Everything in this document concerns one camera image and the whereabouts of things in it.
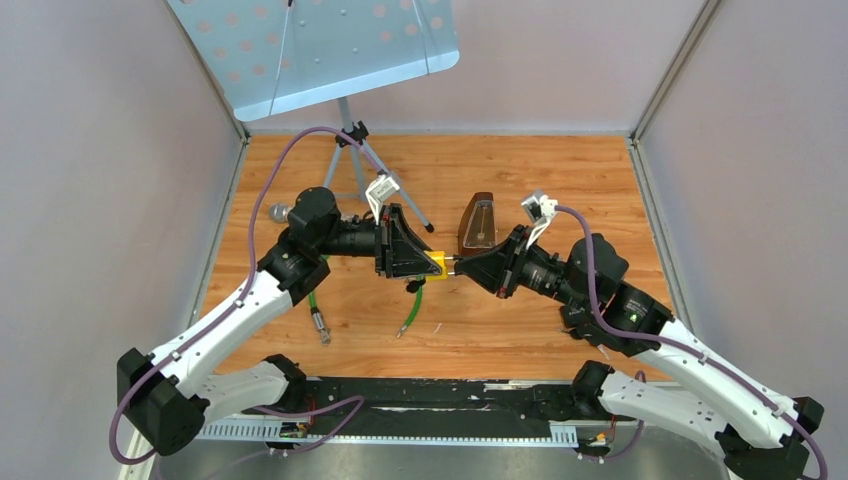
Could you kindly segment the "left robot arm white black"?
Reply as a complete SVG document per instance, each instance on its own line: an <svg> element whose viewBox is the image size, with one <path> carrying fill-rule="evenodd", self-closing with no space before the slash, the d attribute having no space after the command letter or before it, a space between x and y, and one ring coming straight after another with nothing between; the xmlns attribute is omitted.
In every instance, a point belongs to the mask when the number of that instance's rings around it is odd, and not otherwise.
<svg viewBox="0 0 848 480"><path fill-rule="evenodd" d="M371 257L384 278L441 277L445 261L409 227L401 205L345 218L325 187L303 191L288 225L248 277L186 331L148 354L133 348L117 362L118 411L169 456L207 425L249 409L298 411L306 376L287 357L218 375L217 367L261 327L297 306L329 275L331 257Z"/></svg>

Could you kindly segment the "black padlock with keys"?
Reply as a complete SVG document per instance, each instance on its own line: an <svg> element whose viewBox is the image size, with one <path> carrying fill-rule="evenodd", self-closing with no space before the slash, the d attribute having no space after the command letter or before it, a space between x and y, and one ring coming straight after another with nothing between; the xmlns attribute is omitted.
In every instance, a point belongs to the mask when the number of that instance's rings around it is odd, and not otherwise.
<svg viewBox="0 0 848 480"><path fill-rule="evenodd" d="M410 279L406 282L406 291L411 294L417 294L426 284L425 278Z"/></svg>

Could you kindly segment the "yellow padlock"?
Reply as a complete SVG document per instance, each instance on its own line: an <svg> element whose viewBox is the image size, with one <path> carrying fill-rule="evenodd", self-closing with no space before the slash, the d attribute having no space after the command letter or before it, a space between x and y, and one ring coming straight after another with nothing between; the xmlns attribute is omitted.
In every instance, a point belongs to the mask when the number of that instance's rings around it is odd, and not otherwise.
<svg viewBox="0 0 848 480"><path fill-rule="evenodd" d="M425 274L428 280L445 280L449 277L447 261L449 256L444 251L426 251L428 259L433 266Z"/></svg>

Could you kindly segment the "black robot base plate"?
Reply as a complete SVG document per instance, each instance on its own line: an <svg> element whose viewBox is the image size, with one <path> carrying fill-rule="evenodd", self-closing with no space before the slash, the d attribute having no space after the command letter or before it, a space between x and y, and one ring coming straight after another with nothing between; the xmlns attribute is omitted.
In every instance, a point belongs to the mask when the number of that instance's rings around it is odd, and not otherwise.
<svg viewBox="0 0 848 480"><path fill-rule="evenodd" d="M568 382L314 377L273 411L306 413L361 396L364 404L342 435L385 437L542 438L553 422L608 426L611 415L573 395Z"/></svg>

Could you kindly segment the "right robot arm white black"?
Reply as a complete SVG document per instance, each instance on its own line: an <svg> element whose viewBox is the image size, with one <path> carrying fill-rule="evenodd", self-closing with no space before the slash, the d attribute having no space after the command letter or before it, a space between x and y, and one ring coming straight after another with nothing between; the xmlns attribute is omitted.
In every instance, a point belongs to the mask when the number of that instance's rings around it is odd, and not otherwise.
<svg viewBox="0 0 848 480"><path fill-rule="evenodd" d="M800 479L823 407L771 390L700 341L672 312L625 280L628 262L600 234L567 257L545 251L516 227L497 246L461 258L459 275L506 299L526 288L560 303L567 332L672 377L670 391L589 361L573 380L571 403L584 417L604 410L673 432L719 457L738 479Z"/></svg>

